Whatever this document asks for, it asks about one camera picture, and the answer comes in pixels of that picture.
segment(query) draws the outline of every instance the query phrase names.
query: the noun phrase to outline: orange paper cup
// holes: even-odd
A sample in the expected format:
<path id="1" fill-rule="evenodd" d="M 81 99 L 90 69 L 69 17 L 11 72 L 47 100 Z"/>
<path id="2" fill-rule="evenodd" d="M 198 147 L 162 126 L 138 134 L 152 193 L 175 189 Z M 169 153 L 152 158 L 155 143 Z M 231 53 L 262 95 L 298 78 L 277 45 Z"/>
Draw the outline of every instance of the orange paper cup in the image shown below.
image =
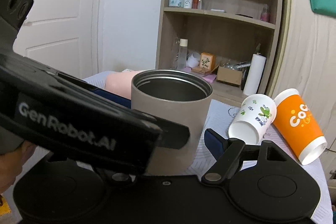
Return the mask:
<path id="1" fill-rule="evenodd" d="M 273 124 L 301 164 L 316 160 L 327 147 L 327 141 L 299 92 L 296 89 L 284 90 L 274 101 L 277 116 Z"/>

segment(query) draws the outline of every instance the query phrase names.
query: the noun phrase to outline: gray metal cup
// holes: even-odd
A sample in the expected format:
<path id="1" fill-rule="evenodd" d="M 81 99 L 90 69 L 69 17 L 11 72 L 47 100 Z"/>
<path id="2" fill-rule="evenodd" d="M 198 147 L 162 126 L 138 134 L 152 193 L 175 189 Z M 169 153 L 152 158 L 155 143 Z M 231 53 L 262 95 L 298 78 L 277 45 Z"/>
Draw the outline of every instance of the gray metal cup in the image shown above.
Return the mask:
<path id="1" fill-rule="evenodd" d="M 147 167 L 149 174 L 179 175 L 193 163 L 211 95 L 209 83 L 186 72 L 149 70 L 133 77 L 132 109 L 183 124 L 190 131 L 190 139 L 182 149 L 155 148 Z"/>

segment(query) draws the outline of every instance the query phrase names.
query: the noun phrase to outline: pink cushion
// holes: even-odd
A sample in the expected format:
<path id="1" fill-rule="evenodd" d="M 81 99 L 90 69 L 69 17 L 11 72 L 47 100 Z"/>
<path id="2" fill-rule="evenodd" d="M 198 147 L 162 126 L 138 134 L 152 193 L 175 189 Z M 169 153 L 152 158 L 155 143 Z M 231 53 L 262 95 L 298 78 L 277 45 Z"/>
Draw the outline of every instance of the pink cushion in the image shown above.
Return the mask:
<path id="1" fill-rule="evenodd" d="M 106 77 L 105 89 L 108 92 L 131 99 L 132 78 L 142 71 L 143 70 L 111 73 Z"/>

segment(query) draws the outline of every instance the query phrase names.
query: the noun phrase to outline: screw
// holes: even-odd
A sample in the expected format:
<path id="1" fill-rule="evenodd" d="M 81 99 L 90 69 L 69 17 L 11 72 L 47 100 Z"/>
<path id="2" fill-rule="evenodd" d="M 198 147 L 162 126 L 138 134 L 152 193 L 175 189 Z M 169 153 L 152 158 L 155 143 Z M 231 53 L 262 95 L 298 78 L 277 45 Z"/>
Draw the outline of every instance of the screw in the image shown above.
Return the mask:
<path id="1" fill-rule="evenodd" d="M 114 181 L 127 181 L 129 179 L 129 175 L 123 173 L 115 173 L 112 175 L 112 179 Z"/>
<path id="2" fill-rule="evenodd" d="M 219 181 L 222 178 L 222 176 L 217 173 L 208 173 L 204 176 L 204 178 L 208 181 Z"/>

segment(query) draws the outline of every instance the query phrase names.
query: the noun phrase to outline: pink bottle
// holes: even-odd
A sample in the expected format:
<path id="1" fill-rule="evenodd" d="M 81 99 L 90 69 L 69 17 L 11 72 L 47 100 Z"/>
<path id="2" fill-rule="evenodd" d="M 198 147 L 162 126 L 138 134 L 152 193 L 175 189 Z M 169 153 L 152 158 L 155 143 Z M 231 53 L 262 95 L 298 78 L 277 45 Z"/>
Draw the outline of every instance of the pink bottle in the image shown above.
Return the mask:
<path id="1" fill-rule="evenodd" d="M 261 12 L 260 20 L 265 22 L 269 22 L 270 20 L 269 6 L 267 4 L 264 5 L 264 8 Z"/>

